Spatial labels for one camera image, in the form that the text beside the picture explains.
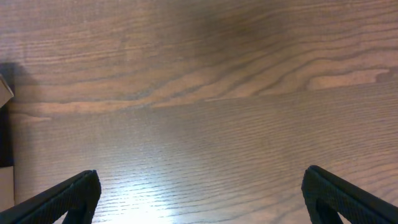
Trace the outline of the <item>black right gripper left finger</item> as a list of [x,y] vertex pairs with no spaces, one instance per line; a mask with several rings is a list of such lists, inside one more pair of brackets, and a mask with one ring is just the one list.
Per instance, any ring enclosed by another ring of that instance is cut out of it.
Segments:
[[92,223],[101,196],[95,170],[85,170],[44,192],[1,212],[1,224]]

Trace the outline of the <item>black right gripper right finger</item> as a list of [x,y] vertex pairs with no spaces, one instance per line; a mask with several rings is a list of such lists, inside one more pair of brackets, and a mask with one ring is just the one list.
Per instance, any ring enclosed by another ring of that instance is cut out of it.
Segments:
[[397,207],[322,169],[304,173],[302,193],[312,223],[397,224]]

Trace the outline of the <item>cardboard box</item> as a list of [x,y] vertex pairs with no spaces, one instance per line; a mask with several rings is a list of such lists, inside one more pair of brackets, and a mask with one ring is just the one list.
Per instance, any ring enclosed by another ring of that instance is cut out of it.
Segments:
[[4,77],[0,75],[0,107],[2,108],[13,97],[13,91],[7,84]]

